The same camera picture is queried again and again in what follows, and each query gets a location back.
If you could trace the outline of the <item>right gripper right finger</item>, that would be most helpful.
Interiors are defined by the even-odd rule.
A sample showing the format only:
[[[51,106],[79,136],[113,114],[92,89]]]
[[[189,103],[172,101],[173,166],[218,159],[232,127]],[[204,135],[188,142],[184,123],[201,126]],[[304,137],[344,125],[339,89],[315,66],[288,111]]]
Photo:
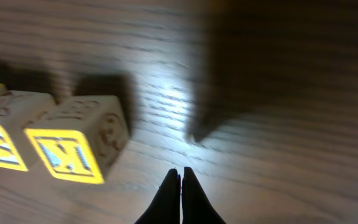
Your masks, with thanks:
[[[184,167],[181,190],[183,224],[225,224],[209,202],[191,167]]]

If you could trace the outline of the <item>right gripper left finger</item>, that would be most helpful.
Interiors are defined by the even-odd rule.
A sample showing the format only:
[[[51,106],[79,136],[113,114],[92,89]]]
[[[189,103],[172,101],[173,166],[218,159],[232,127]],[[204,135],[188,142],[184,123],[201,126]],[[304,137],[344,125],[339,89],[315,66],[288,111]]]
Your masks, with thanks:
[[[135,224],[179,224],[181,179],[170,169],[147,210]]]

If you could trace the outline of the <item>fifth row block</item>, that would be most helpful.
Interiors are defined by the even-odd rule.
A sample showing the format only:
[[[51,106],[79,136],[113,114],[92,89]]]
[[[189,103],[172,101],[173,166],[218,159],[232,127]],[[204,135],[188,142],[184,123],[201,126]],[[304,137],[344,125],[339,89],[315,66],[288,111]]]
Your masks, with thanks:
[[[50,174],[61,180],[103,184],[129,140],[118,97],[72,96],[25,128]]]

